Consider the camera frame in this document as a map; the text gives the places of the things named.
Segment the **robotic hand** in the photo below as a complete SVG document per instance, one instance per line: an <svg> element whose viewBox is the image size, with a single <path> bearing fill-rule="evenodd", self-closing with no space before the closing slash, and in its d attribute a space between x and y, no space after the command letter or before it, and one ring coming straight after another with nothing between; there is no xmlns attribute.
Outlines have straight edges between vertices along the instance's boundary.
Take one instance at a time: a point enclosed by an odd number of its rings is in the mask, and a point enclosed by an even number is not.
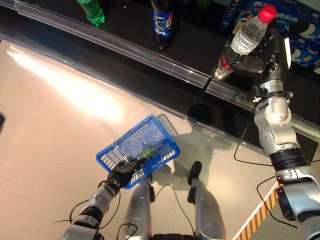
<svg viewBox="0 0 320 240"><path fill-rule="evenodd" d="M73 220L60 240L101 240L99 227L105 213L109 210L109 203L118 194L119 189L127 185L135 170L139 170L146 161L129 158L121 161L109 173L106 180L98 185L98 190L86 203L79 216Z"/></svg>
<svg viewBox="0 0 320 240"><path fill-rule="evenodd" d="M257 104L254 122L259 141L282 185L276 192L283 216L297 222L300 239L320 240L320 185L291 126L288 105L293 93L283 88L291 64L289 39L269 27L251 55L233 52L228 43L224 54L235 73L257 77L248 97Z"/></svg>

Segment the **plastic basket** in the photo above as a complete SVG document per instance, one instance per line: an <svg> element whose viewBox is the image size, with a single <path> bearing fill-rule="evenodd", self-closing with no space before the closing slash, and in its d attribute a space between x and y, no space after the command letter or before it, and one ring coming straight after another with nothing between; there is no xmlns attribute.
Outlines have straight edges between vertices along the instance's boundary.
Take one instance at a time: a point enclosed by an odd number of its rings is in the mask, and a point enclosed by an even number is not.
<svg viewBox="0 0 320 240"><path fill-rule="evenodd" d="M150 147L155 148L157 154L148 159L132 176L131 181L124 187L130 189L141 181L141 176L149 176L180 153L172 136L154 115L147 115L117 141L98 152L96 160L111 172L124 157L136 158Z"/></svg>

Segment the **water bottle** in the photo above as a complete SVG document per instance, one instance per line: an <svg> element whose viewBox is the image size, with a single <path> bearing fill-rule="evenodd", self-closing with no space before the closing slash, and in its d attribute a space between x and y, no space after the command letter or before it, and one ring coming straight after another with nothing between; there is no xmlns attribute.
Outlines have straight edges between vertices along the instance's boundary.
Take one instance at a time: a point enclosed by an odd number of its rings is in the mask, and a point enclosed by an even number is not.
<svg viewBox="0 0 320 240"><path fill-rule="evenodd" d="M153 38L157 47L167 49L174 43L172 31L174 12L173 0L150 0L153 16Z"/></svg>
<svg viewBox="0 0 320 240"><path fill-rule="evenodd" d="M240 55L251 53L266 34L268 23L272 21L276 13L277 10L273 5L265 5L257 16L246 21L235 34L230 46L232 50ZM224 80L232 72L232 67L229 66L226 56L222 53L214 72L214 78Z"/></svg>
<svg viewBox="0 0 320 240"><path fill-rule="evenodd" d="M235 34L231 43L232 50L241 55L251 53L266 34L268 23L274 19L276 13L273 5L265 5L257 16L246 21Z"/></svg>
<svg viewBox="0 0 320 240"><path fill-rule="evenodd" d="M97 0L77 0L83 8L86 18L96 27L105 22L104 11L99 6Z"/></svg>

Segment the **white tile floor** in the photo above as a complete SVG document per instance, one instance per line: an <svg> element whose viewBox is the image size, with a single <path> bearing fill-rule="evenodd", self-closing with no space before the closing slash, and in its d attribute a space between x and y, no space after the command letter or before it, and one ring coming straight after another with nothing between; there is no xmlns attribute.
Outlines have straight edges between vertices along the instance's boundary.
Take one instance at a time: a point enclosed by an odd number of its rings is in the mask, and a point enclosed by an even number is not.
<svg viewBox="0 0 320 240"><path fill-rule="evenodd" d="M154 176L155 192L173 184L194 223L185 176L194 161L201 161L200 178L220 204L228 240L260 202L257 183L274 173L270 167L234 161L232 138L30 50L3 41L0 59L0 111L7 117L0 134L0 239L59 239L68 223L51 222L67 219L73 205L89 198L107 176L95 160L96 153L148 114L168 117L181 150ZM238 157L269 161L245 147ZM266 183L263 194L274 183ZM122 191L118 214L101 231L107 238L116 237L132 191ZM171 191L164 189L151 205L152 232L191 234ZM104 222L117 203L118 199L111 203Z"/></svg>

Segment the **bottle label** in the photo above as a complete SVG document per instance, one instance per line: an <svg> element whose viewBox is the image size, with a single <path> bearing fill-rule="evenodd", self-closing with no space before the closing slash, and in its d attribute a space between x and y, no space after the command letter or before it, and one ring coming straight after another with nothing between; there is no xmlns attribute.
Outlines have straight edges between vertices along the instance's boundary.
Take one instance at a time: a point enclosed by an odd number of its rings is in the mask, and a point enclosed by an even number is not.
<svg viewBox="0 0 320 240"><path fill-rule="evenodd" d="M153 30L156 34L168 38L171 36L171 27L174 19L173 11L157 12L152 11Z"/></svg>
<svg viewBox="0 0 320 240"><path fill-rule="evenodd" d="M222 53L220 60L221 60L222 67L224 67L227 70L232 70L232 67L230 67L230 65L228 64L228 61L224 53Z"/></svg>

